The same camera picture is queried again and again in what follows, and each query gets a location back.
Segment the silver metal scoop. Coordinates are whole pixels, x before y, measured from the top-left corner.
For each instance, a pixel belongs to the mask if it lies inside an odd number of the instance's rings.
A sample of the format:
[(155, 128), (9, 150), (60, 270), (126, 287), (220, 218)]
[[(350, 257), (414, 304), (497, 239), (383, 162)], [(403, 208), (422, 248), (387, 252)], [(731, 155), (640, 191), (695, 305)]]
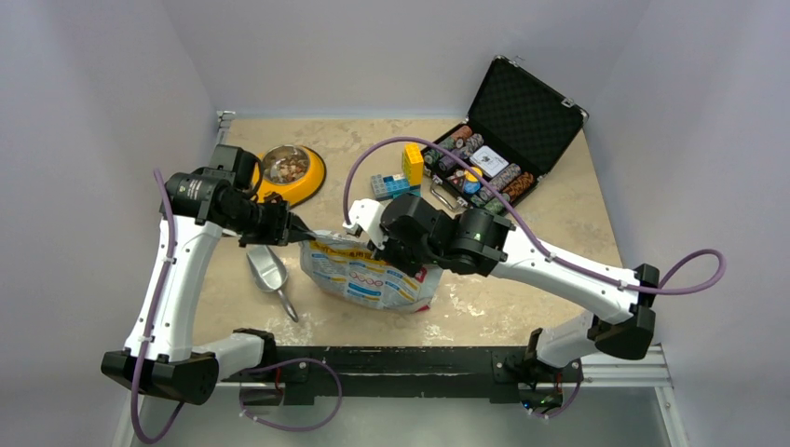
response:
[(255, 246), (248, 250), (247, 261), (258, 289), (276, 294), (288, 317), (298, 322), (298, 313), (285, 291), (288, 270), (283, 261), (268, 246)]

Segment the colourful pet food bag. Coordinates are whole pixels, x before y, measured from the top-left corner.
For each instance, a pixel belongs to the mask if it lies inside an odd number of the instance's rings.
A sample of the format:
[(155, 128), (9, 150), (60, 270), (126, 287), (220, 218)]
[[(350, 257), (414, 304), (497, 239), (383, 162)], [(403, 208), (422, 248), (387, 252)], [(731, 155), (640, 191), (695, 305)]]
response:
[(299, 247), (302, 271), (321, 290), (377, 310), (411, 314), (430, 308), (443, 275), (438, 267), (423, 266), (410, 277), (375, 260), (363, 242), (326, 230)]

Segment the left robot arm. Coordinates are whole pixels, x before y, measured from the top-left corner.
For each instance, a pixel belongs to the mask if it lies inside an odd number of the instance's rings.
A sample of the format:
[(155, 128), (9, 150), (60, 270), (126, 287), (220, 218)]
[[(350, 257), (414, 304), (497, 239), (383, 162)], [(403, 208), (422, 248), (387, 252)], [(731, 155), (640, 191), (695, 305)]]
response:
[(193, 344), (195, 314), (211, 256), (225, 230), (240, 247), (286, 246), (313, 239), (285, 201), (252, 198), (260, 159), (219, 144), (208, 166), (177, 172), (161, 187), (159, 248), (143, 308), (122, 349), (103, 355), (102, 373), (135, 394), (193, 405), (218, 382), (244, 371), (265, 381), (278, 368), (271, 334), (242, 329), (203, 347)]

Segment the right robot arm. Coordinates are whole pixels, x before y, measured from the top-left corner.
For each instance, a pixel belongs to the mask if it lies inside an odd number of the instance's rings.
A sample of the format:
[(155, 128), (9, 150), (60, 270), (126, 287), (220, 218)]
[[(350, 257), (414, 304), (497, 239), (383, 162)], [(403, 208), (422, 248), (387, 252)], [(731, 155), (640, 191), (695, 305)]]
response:
[(348, 213), (349, 231), (364, 232), (375, 258), (413, 277), (430, 265), (457, 275), (492, 276), (546, 291), (584, 308), (576, 318), (533, 331), (523, 354), (525, 371), (544, 379), (593, 353), (642, 359), (652, 345), (652, 295), (637, 291), (657, 280), (643, 264), (629, 270), (600, 264), (549, 245), (538, 248), (525, 230), (485, 210), (451, 217), (419, 196), (383, 205), (362, 199)]

